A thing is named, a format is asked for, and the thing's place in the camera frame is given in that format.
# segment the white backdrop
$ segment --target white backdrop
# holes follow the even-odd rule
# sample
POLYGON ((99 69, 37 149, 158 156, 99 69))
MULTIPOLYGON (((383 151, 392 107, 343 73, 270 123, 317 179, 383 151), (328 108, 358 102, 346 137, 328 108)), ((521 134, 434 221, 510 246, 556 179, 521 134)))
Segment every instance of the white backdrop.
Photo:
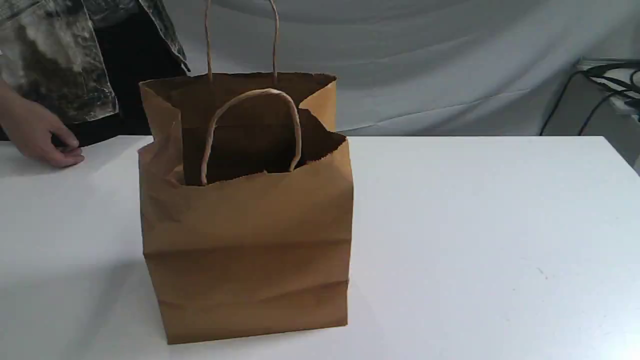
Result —
MULTIPOLYGON (((213 1, 214 70, 268 71, 267 0, 213 1)), ((278 69, 338 75, 338 127, 349 135, 533 134, 552 76, 640 17, 638 0, 276 4, 278 69)), ((204 0, 166 5, 193 74, 205 72, 204 0)))

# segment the table surface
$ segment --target table surface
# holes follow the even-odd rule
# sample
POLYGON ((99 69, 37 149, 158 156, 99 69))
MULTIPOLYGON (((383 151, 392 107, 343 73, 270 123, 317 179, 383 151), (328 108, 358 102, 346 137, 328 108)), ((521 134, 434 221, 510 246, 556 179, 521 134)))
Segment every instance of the table surface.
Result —
POLYGON ((351 138, 349 326, 165 343, 136 149, 0 145, 3 359, 640 357, 640 178, 602 138, 351 138))

